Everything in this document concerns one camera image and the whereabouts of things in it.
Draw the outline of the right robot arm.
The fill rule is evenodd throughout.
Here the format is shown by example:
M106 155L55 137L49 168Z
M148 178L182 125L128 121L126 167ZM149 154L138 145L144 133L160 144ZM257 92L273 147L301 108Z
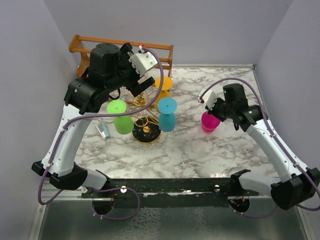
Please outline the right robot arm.
M235 130L242 129L262 149L272 163L277 177L242 170L231 176L229 189L240 196L247 190L271 197L275 204L288 210L300 206L319 194L320 171L300 160L272 127L260 103L249 105L242 84L223 87L224 98L207 88L198 97L209 115L220 121L231 120Z

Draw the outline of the orange plastic goblet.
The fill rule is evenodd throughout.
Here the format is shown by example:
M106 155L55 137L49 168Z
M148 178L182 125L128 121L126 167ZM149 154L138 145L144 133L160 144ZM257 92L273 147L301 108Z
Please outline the orange plastic goblet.
M167 98L167 97L170 98L171 94L170 94L169 90L172 87L173 87L173 80L170 77L165 76L163 79L163 84L162 84L160 94L158 95L157 99L155 100L155 104L158 104L158 102L163 98Z

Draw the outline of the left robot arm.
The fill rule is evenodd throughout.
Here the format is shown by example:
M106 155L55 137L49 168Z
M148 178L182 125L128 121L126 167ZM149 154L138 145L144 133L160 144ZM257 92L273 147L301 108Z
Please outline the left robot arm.
M79 187L93 189L97 196L106 197L111 190L108 177L98 170L80 167L75 163L82 138L110 94L126 88L138 96L154 84L152 77L139 80L159 63L150 49L140 46L137 53L127 42L121 47L99 43L90 51L89 66L71 81L64 97L58 130L47 155L32 164L31 169L60 190Z

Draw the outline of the green plastic goblet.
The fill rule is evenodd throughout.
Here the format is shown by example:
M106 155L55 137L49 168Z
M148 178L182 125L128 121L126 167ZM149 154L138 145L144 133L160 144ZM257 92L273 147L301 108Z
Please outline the green plastic goblet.
M121 114L127 111L127 104L121 99L112 100L106 108L109 114ZM114 117L114 126L121 135L127 135L134 129L134 123L130 115Z

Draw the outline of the pink plastic goblet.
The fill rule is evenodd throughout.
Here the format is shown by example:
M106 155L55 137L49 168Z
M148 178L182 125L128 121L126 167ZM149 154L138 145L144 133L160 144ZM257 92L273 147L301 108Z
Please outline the pink plastic goblet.
M220 125L221 121L215 116L204 112L201 116L201 128L206 133L212 133Z

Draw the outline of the blue plastic goblet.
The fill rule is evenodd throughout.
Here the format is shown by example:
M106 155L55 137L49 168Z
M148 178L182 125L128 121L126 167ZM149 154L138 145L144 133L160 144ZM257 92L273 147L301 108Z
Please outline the blue plastic goblet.
M164 97L158 102L158 126L163 132L171 132L175 129L177 118L175 111L177 110L177 102L172 97Z

